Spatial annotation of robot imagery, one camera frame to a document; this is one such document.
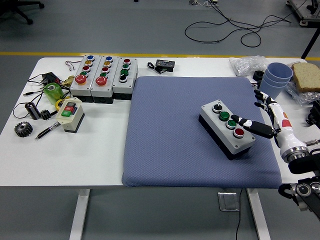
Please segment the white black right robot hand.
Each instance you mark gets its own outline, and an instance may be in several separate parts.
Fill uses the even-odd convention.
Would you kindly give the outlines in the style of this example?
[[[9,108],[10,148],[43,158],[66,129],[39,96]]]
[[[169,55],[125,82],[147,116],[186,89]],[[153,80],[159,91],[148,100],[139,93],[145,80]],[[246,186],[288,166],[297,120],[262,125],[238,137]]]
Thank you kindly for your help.
[[[275,138],[275,142],[280,148],[281,158],[286,163],[308,156],[309,150],[307,145],[294,135],[291,122],[282,107],[266,93],[257,89],[254,90],[254,93],[255,98],[260,101],[254,105],[264,109],[268,113],[272,126],[245,119],[235,114],[230,116],[231,119],[252,134],[267,139]]]

